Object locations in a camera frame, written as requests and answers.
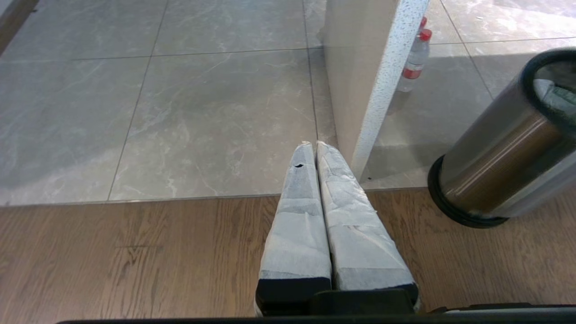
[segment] red bottle cap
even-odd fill
[[[429,29],[423,29],[418,37],[420,37],[421,41],[427,42],[432,38],[432,31]]]

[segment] black trash can base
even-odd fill
[[[502,217],[490,219],[474,217],[451,204],[448,199],[446,199],[440,188],[440,171],[442,170],[443,160],[444,156],[438,158],[428,172],[428,191],[430,192],[430,196],[432,196],[434,203],[436,203],[438,208],[440,208],[446,216],[464,226],[473,228],[491,228],[508,220],[508,218]]]

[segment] stainless steel trash can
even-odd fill
[[[489,228],[576,180],[576,48],[531,59],[428,174],[438,207]]]

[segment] gray floor tile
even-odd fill
[[[280,193],[315,139],[306,50],[153,57],[111,199]]]
[[[308,47],[322,47],[326,0],[304,0]]]
[[[301,0],[171,0],[154,53],[305,47]]]
[[[504,90],[536,54],[567,46],[576,46],[576,38],[466,44],[493,97]]]
[[[328,74],[324,60],[324,50],[322,48],[311,48],[309,53],[318,139],[324,141],[326,144],[338,147],[334,114],[332,113],[332,99],[328,85]]]
[[[442,2],[465,43],[576,36],[575,0]]]
[[[106,200],[147,62],[0,64],[0,203]]]
[[[491,97],[462,44],[430,46],[410,93],[396,92],[366,167],[366,188],[425,186],[422,175],[488,107]]]
[[[147,56],[166,0],[42,0],[3,61]]]
[[[430,44],[461,43],[458,33],[440,0],[430,0],[425,16],[428,18],[426,28],[432,31]]]

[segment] wooden floor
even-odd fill
[[[369,193],[426,310],[576,304],[576,190],[469,229],[425,189]],[[253,315],[278,197],[0,209],[0,322]]]

